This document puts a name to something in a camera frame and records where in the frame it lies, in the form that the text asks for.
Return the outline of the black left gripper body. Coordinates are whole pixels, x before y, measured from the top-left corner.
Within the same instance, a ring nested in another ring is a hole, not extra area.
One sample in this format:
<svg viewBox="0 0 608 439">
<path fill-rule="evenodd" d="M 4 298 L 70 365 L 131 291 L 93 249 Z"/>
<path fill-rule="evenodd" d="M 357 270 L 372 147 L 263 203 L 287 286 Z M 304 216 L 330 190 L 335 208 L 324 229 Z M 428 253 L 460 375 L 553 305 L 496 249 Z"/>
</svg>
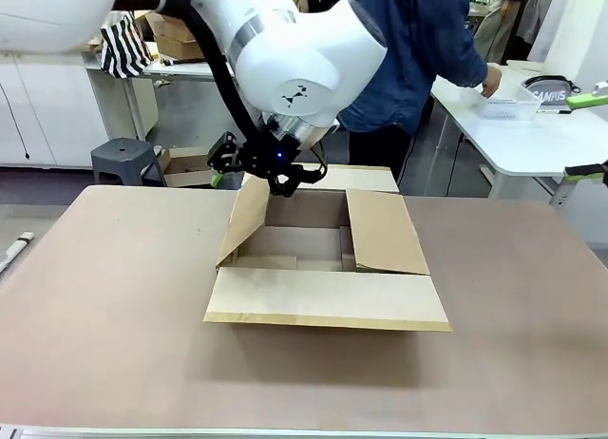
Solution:
<svg viewBox="0 0 608 439">
<path fill-rule="evenodd" d="M 272 195 L 289 198 L 302 181 L 301 167 L 294 165 L 299 152 L 299 140 L 289 134 L 278 138 L 263 124 L 242 145 L 239 160 L 245 172 L 268 182 Z"/>
</svg>

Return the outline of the brown cardboard shipping box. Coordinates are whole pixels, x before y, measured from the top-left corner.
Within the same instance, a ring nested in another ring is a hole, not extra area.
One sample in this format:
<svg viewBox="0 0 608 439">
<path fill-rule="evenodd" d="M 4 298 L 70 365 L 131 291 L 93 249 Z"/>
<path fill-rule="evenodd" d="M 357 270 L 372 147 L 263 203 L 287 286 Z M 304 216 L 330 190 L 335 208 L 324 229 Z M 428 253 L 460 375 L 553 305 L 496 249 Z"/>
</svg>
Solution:
<svg viewBox="0 0 608 439">
<path fill-rule="evenodd" d="M 404 198 L 356 188 L 237 192 L 210 323 L 449 332 Z"/>
</svg>

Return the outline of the person's right forearm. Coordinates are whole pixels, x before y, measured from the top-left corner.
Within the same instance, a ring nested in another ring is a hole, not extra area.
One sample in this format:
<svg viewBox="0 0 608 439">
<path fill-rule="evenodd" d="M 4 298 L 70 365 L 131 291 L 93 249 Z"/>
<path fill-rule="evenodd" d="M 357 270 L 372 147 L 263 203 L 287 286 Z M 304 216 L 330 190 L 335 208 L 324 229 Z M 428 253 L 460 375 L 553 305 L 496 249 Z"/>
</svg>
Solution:
<svg viewBox="0 0 608 439">
<path fill-rule="evenodd" d="M 474 45 L 473 36 L 466 28 L 462 29 L 455 43 L 455 72 L 453 84 L 460 87 L 475 87 L 481 84 L 488 74 L 488 66 Z"/>
</svg>

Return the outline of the small open cardboard box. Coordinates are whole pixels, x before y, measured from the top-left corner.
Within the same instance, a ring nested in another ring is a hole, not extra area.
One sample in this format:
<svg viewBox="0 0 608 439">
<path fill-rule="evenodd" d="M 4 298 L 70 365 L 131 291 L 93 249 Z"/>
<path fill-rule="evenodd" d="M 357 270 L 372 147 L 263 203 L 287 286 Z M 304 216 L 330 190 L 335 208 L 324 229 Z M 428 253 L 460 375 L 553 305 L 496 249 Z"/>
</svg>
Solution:
<svg viewBox="0 0 608 439">
<path fill-rule="evenodd" d="M 205 147 L 163 148 L 162 175 L 170 188 L 239 189 L 243 174 L 220 174 L 208 165 Z"/>
</svg>

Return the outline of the person's right hand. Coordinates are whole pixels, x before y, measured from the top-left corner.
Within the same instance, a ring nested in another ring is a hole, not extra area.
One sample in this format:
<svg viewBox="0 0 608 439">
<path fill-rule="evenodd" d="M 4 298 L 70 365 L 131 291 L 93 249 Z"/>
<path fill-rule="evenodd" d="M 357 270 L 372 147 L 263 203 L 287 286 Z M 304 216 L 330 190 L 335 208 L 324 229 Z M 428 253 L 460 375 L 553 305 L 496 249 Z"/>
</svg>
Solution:
<svg viewBox="0 0 608 439">
<path fill-rule="evenodd" d="M 498 67 L 487 65 L 487 73 L 482 81 L 481 94 L 489 99 L 498 90 L 502 79 L 502 72 Z"/>
</svg>

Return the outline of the grey zip pouch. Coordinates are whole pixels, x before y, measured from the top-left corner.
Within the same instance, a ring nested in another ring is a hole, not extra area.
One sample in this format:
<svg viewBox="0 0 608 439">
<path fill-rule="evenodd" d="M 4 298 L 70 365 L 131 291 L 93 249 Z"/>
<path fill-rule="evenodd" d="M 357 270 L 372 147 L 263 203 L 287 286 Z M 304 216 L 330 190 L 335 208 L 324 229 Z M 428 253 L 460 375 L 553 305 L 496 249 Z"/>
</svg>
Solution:
<svg viewBox="0 0 608 439">
<path fill-rule="evenodd" d="M 542 106 L 565 106 L 566 100 L 580 93 L 580 87 L 562 75 L 538 75 L 522 82 Z"/>
</svg>

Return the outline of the clear plastic bin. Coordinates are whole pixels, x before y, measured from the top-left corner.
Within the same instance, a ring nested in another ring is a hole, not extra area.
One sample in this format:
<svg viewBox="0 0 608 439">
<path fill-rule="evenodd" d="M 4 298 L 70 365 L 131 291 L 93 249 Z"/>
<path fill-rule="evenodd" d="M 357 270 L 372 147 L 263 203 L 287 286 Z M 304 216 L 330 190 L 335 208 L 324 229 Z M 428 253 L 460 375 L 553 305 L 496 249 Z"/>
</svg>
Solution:
<svg viewBox="0 0 608 439">
<path fill-rule="evenodd" d="M 520 82 L 503 77 L 496 92 L 489 98 L 482 94 L 482 86 L 462 88 L 465 105 L 478 117 L 494 121 L 530 121 L 542 104 Z"/>
</svg>

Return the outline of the white foam board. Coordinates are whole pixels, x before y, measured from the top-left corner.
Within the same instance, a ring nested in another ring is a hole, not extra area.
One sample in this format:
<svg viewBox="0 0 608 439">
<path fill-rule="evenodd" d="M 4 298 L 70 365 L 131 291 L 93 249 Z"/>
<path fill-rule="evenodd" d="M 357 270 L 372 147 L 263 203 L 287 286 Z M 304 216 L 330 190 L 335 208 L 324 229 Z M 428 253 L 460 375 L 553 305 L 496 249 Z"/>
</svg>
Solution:
<svg viewBox="0 0 608 439">
<path fill-rule="evenodd" d="M 561 23 L 562 13 L 568 0 L 551 0 L 542 18 L 537 37 L 532 45 L 527 59 L 531 62 L 543 63 L 556 38 Z"/>
</svg>

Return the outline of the white rounded table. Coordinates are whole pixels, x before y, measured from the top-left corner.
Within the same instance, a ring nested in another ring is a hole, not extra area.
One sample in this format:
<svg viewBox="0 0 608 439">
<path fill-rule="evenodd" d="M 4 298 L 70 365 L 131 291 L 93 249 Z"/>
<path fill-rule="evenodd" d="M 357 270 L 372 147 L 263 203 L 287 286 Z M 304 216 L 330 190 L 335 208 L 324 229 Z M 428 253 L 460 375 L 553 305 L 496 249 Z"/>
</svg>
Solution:
<svg viewBox="0 0 608 439">
<path fill-rule="evenodd" d="M 527 179 L 550 195 L 550 205 L 562 208 L 572 199 L 576 181 L 564 169 L 608 159 L 608 122 L 590 109 L 569 115 L 541 113 L 529 120 L 483 119 L 470 106 L 476 93 L 438 78 L 431 90 L 436 106 L 446 112 L 436 144 L 424 194 L 443 196 L 449 175 L 439 173 L 440 156 L 454 158 L 459 138 L 470 140 L 494 170 L 489 196 L 515 199 Z"/>
</svg>

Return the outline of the grey plastic stool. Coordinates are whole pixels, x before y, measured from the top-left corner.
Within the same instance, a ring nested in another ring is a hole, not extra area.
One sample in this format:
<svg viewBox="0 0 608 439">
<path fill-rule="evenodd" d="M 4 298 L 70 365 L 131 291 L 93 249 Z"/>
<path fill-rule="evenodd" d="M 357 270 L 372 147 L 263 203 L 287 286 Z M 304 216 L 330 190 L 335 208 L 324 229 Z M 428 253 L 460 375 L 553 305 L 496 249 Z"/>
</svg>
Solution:
<svg viewBox="0 0 608 439">
<path fill-rule="evenodd" d="M 122 185 L 142 186 L 143 171 L 154 167 L 161 184 L 166 187 L 160 160 L 152 144 L 146 141 L 117 138 L 90 152 L 94 181 L 101 184 L 101 175 L 113 175 Z"/>
</svg>

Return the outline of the white desk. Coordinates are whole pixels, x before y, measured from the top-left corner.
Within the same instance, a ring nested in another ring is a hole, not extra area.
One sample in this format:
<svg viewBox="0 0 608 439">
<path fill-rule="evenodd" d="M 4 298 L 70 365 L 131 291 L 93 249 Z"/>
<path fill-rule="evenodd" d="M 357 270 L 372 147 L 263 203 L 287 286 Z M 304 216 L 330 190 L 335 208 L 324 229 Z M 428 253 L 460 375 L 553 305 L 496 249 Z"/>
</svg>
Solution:
<svg viewBox="0 0 608 439">
<path fill-rule="evenodd" d="M 214 83 L 215 76 L 213 71 L 205 60 L 204 63 L 181 65 L 174 67 L 166 67 L 160 63 L 160 59 L 171 59 L 166 56 L 160 55 L 154 59 L 152 63 L 147 66 L 139 75 L 134 78 L 120 78 L 121 87 L 126 99 L 126 107 L 129 115 L 131 116 L 132 123 L 135 130 L 135 138 L 137 140 L 143 140 L 148 131 L 144 129 L 142 113 L 139 110 L 136 91 L 134 87 L 135 79 L 161 79 L 165 81 L 193 81 L 202 83 Z"/>
</svg>

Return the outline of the beige garment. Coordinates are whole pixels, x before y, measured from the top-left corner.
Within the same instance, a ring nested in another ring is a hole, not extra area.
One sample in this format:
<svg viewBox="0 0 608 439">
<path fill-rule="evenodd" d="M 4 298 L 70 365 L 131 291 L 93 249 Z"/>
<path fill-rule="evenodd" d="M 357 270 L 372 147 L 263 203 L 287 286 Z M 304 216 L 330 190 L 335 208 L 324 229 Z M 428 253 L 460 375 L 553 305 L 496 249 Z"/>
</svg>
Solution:
<svg viewBox="0 0 608 439">
<path fill-rule="evenodd" d="M 513 29 L 521 0 L 494 0 L 475 35 L 477 52 L 487 63 L 500 63 Z"/>
</svg>

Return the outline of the person in denim shirt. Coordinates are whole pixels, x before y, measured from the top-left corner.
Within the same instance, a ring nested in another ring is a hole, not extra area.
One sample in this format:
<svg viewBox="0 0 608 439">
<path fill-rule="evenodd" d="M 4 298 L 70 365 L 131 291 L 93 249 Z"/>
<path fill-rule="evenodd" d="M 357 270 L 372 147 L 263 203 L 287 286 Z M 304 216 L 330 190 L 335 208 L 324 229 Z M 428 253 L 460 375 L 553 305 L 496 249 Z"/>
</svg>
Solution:
<svg viewBox="0 0 608 439">
<path fill-rule="evenodd" d="M 466 27 L 469 2 L 357 2 L 381 29 L 388 52 L 366 88 L 340 114 L 349 132 L 349 163 L 387 167 L 398 179 L 435 79 L 454 79 L 455 43 Z"/>
</svg>

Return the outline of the white cabinet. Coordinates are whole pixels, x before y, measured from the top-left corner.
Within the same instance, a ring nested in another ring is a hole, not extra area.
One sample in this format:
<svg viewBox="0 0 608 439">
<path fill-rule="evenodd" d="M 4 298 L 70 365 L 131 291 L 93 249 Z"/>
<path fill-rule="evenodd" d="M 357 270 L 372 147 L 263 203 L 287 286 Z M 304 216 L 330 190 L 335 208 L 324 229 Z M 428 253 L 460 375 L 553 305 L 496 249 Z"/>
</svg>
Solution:
<svg viewBox="0 0 608 439">
<path fill-rule="evenodd" d="M 0 166 L 89 169 L 107 140 L 80 52 L 0 52 Z"/>
</svg>

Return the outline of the white marker tube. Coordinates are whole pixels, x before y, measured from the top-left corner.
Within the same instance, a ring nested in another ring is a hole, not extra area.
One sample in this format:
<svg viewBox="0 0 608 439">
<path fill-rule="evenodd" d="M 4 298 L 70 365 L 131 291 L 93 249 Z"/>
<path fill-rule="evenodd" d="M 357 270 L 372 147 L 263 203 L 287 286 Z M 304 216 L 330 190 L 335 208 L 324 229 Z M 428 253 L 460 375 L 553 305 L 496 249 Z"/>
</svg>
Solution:
<svg viewBox="0 0 608 439">
<path fill-rule="evenodd" d="M 0 275 L 12 264 L 19 254 L 34 240 L 32 232 L 24 232 L 5 251 L 4 257 L 0 258 Z"/>
</svg>

